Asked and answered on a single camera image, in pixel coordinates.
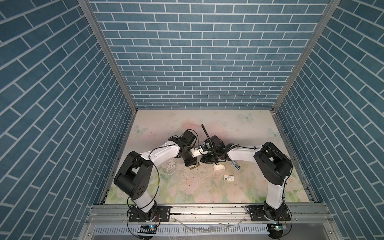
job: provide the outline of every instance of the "metal corner post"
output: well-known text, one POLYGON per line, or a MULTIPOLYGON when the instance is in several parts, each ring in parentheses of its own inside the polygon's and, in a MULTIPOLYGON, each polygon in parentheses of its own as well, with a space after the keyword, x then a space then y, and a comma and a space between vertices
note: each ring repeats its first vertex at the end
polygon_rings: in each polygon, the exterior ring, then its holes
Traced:
POLYGON ((84 12, 85 18, 88 20, 89 25, 91 26, 91 29, 101 47, 101 50, 103 51, 113 74, 115 75, 117 82, 119 83, 119 86, 121 87, 122 92, 124 93, 124 96, 126 97, 128 104, 132 108, 132 111, 134 113, 137 112, 137 108, 135 106, 135 102, 133 101, 131 94, 128 91, 127 85, 125 84, 124 78, 121 75, 121 72, 117 66, 117 63, 115 61, 115 58, 112 55, 111 49, 109 48, 106 39, 104 38, 104 34, 100 28, 99 23, 96 20, 96 16, 92 10, 92 6, 89 3, 89 0, 78 0, 80 7, 82 11, 84 12))
POLYGON ((296 65, 293 67, 293 70, 290 76, 288 77, 287 82, 285 83, 285 86, 281 90, 280 95, 277 97, 276 102, 273 104, 272 110, 274 112, 276 112, 277 109, 279 109, 285 96, 288 94, 289 89, 292 87, 293 83, 295 82, 297 76, 299 75, 299 72, 303 68, 305 62, 307 61, 309 55, 312 52, 312 49, 315 47, 317 41, 319 40, 321 34, 323 33, 325 27, 327 26, 329 20, 331 19, 340 1, 341 0, 329 1, 327 7, 323 12, 323 15, 320 18, 320 21, 318 22, 318 24, 316 24, 316 27, 314 28, 313 33, 309 38, 307 45, 304 48, 304 51, 301 53, 299 59, 297 60, 296 65))

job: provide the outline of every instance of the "floral tabletop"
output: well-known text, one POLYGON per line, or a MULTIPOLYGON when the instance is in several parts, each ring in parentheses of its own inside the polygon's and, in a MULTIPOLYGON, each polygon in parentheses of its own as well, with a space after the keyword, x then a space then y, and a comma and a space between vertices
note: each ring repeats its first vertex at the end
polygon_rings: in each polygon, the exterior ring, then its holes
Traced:
MULTIPOLYGON (((206 137, 201 124, 210 136, 217 135, 225 144, 256 146, 270 141, 288 154, 267 110, 139 110, 121 159, 123 161, 131 151, 152 150, 166 142, 169 136, 181 135, 187 128, 197 131, 199 144, 202 144, 206 137)), ((224 163, 224 170, 214 170, 212 164, 204 163, 189 169, 182 159, 168 159, 158 166, 160 186, 155 200, 160 204, 264 202, 268 181, 257 163, 237 163, 240 170, 230 162, 224 163), (225 181, 224 175, 233 175, 234 181, 225 181)), ((157 183, 157 172, 153 168, 148 186, 150 195, 156 192, 157 183)), ((287 183, 286 202, 309 201, 295 169, 287 183)), ((127 195, 112 184, 105 204, 126 202, 127 195)))

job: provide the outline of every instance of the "white soap bar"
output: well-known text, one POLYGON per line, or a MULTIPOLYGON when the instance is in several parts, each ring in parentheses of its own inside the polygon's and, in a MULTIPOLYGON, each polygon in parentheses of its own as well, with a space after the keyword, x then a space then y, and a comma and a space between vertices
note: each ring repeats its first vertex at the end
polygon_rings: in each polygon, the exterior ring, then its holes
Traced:
POLYGON ((235 178, 232 175, 224 175, 224 180, 233 182, 235 178))
POLYGON ((224 170, 224 169, 225 169, 224 164, 214 165, 214 170, 224 170))

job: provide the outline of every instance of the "black mounting plate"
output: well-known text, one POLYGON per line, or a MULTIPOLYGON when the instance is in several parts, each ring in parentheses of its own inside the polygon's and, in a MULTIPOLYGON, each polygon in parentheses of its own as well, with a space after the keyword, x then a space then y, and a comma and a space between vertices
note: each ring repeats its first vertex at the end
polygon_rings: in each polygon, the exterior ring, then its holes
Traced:
MULTIPOLYGON (((264 206, 263 205, 249 205, 247 206, 247 211, 249 212, 249 216, 251 217, 251 221, 259 222, 259 221, 270 221, 264 216, 264 206)), ((284 205, 284 210, 282 211, 282 216, 280 216, 281 221, 288 222, 291 220, 291 215, 289 214, 288 207, 284 205)))
MULTIPOLYGON (((156 207, 157 217, 159 217, 158 213, 160 213, 161 222, 169 222, 170 206, 157 206, 156 207)), ((128 221, 129 222, 146 222, 144 221, 144 219, 141 219, 139 217, 139 211, 131 211, 128 221)))

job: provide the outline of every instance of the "brick wallpaper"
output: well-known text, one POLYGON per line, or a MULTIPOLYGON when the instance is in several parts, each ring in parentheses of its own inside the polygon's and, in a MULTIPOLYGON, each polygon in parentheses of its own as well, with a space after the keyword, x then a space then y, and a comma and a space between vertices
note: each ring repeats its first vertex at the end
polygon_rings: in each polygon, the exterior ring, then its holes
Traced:
POLYGON ((384 239, 383 12, 342 0, 278 110, 344 239, 384 239))
POLYGON ((138 108, 271 108, 327 3, 91 0, 138 108))
POLYGON ((76 0, 0 1, 0 239, 72 239, 132 112, 76 0))

